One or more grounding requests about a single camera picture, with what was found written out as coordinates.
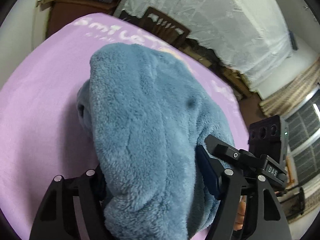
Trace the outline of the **person right hand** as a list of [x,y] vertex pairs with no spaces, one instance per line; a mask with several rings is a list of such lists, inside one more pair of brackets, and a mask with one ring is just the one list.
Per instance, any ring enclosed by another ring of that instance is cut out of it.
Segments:
[[236,219],[233,227],[234,231],[238,231],[242,229],[244,224],[245,212],[246,212],[246,197],[243,196],[239,202]]

